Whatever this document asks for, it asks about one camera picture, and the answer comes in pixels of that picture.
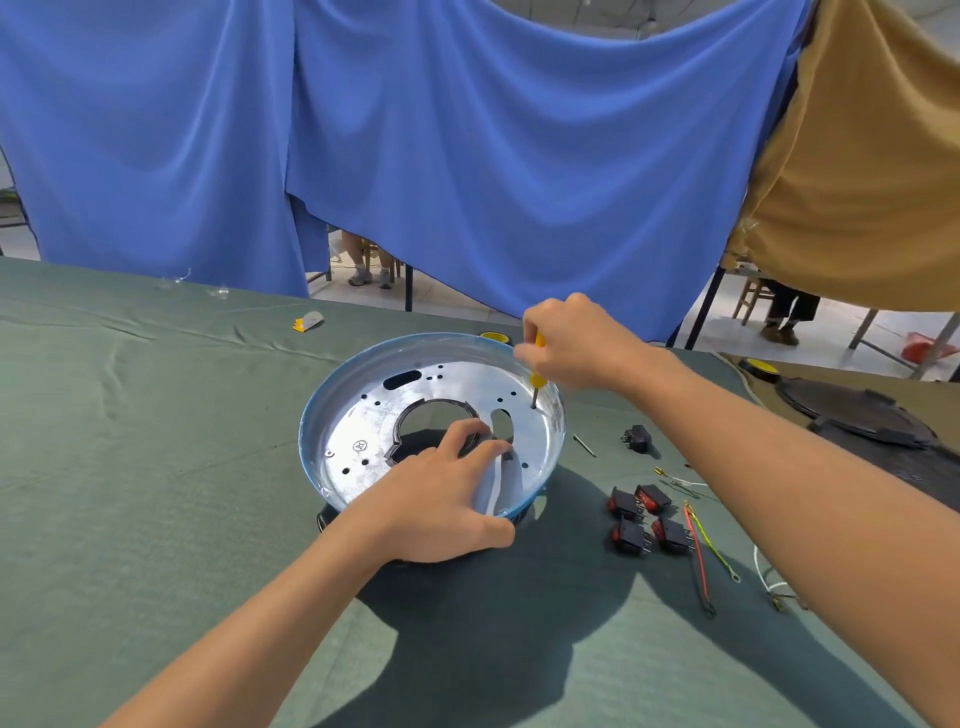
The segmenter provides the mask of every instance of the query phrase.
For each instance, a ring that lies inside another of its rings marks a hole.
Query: screwdriver
[[[537,346],[545,347],[546,341],[543,340],[543,334],[537,332]],[[530,409],[537,409],[537,396],[540,394],[540,388],[546,386],[546,379],[533,372],[530,375],[530,383],[534,385],[534,400],[530,403]]]

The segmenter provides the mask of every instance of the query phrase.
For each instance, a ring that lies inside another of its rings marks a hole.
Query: forearm
[[[350,530],[347,519],[335,521],[102,728],[268,726],[330,627],[380,564]]]
[[[928,720],[947,725],[960,680],[960,516],[672,354],[651,354],[662,376],[637,368],[623,394],[818,616]]]

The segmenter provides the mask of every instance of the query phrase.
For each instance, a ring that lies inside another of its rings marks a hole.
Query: ceiling
[[[591,36],[636,37],[656,19],[662,33],[717,11],[734,0],[494,0],[501,8],[545,25],[567,28]],[[947,8],[960,0],[892,0],[916,19]]]

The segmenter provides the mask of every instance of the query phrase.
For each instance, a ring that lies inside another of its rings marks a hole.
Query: yellow screwdriver handle
[[[537,346],[546,346],[546,341],[543,340],[543,334],[541,334],[539,331],[537,332]],[[533,384],[534,389],[540,389],[541,387],[546,386],[546,379],[536,372],[533,372],[533,374],[530,376],[530,383]]]

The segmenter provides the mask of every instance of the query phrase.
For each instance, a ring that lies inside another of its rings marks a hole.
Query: brown shoe
[[[780,339],[788,347],[795,347],[800,344],[800,339],[793,332],[793,327],[784,327],[780,330]]]
[[[783,337],[780,336],[780,329],[776,324],[768,324],[760,330],[760,336],[774,344],[782,344]]]

